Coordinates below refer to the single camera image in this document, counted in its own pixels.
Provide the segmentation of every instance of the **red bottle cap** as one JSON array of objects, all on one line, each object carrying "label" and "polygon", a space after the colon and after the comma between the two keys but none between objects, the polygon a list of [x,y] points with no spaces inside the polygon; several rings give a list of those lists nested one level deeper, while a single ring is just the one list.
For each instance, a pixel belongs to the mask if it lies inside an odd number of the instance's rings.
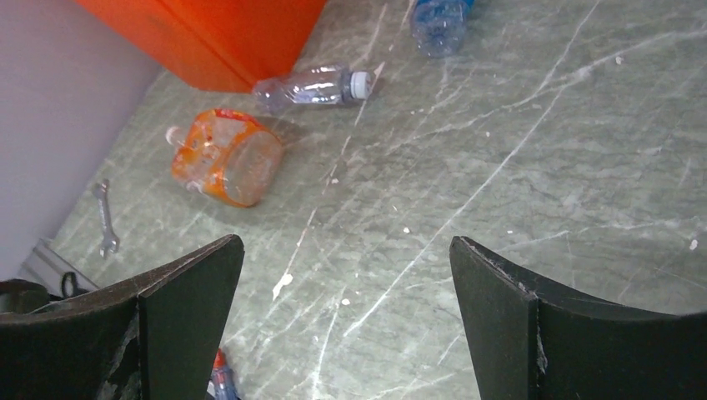
[{"label": "red bottle cap", "polygon": [[213,361],[213,369],[216,369],[216,368],[223,368],[223,367],[225,367],[225,366],[227,366],[227,365],[228,365],[228,363],[226,362],[226,355],[223,354],[223,352],[221,351],[221,349],[219,349],[219,350],[216,352],[216,359]]}]

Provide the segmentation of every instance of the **small bottle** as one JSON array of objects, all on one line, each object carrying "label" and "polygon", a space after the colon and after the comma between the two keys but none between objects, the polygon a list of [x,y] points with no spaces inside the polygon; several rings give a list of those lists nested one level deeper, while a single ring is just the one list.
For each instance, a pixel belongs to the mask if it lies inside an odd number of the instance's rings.
[{"label": "small bottle", "polygon": [[273,115],[293,104],[349,104],[365,100],[371,93],[373,74],[351,71],[335,63],[259,81],[253,95],[261,108]]},{"label": "small bottle", "polygon": [[215,400],[241,400],[233,382],[233,370],[226,362],[226,356],[221,349],[216,352],[216,360],[211,371]]},{"label": "small bottle", "polygon": [[284,155],[280,139],[248,114],[213,109],[187,131],[167,130],[176,148],[172,176],[190,191],[235,207],[250,207],[265,194]]},{"label": "small bottle", "polygon": [[474,0],[418,0],[410,17],[410,31],[419,51],[432,58],[455,54],[466,34]]}]

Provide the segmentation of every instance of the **white bottle cap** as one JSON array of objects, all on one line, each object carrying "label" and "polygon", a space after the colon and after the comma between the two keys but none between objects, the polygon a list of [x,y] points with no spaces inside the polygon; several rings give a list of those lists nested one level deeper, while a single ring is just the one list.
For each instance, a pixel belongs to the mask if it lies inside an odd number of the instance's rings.
[{"label": "white bottle cap", "polygon": [[373,77],[365,71],[356,71],[351,74],[351,96],[358,100],[369,98],[373,88]]},{"label": "white bottle cap", "polygon": [[184,139],[186,139],[184,131],[180,127],[169,128],[167,133],[164,134],[164,138],[167,139],[167,143],[177,148],[182,147],[184,145]]}]

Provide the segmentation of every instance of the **white paint speck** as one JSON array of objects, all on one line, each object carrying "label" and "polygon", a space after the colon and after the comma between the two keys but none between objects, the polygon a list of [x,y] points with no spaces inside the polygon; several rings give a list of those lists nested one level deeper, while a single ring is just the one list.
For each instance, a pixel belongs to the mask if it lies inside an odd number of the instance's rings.
[{"label": "white paint speck", "polygon": [[663,146],[658,146],[658,147],[651,147],[651,148],[645,148],[643,150],[639,150],[639,154],[644,154],[646,156],[656,156],[660,154],[660,152],[663,151]]},{"label": "white paint speck", "polygon": [[280,278],[277,284],[275,284],[275,287],[273,287],[273,301],[275,301],[276,298],[280,295],[280,290],[282,290],[283,287],[289,285],[292,283],[293,277],[291,273],[285,273],[283,277]]}]

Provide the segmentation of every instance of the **blue plastic bottle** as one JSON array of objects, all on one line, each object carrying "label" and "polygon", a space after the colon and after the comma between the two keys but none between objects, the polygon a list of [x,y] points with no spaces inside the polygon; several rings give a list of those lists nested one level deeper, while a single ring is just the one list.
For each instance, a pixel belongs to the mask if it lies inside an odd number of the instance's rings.
[{"label": "blue plastic bottle", "polygon": [[233,370],[226,362],[226,356],[221,349],[216,352],[216,361],[213,362],[211,382],[215,391],[215,400],[241,400],[233,382]]},{"label": "blue plastic bottle", "polygon": [[419,51],[432,58],[456,53],[462,46],[474,0],[418,0],[410,30]]}]

